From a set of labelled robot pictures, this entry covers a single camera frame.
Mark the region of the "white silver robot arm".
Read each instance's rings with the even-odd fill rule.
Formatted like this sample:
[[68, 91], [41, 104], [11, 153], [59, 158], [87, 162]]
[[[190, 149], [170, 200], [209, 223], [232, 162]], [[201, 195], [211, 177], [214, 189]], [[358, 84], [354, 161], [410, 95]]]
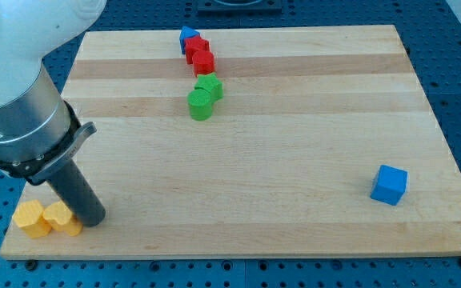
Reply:
[[0, 161], [26, 162], [56, 146], [70, 112], [42, 59], [99, 18], [106, 0], [0, 0]]

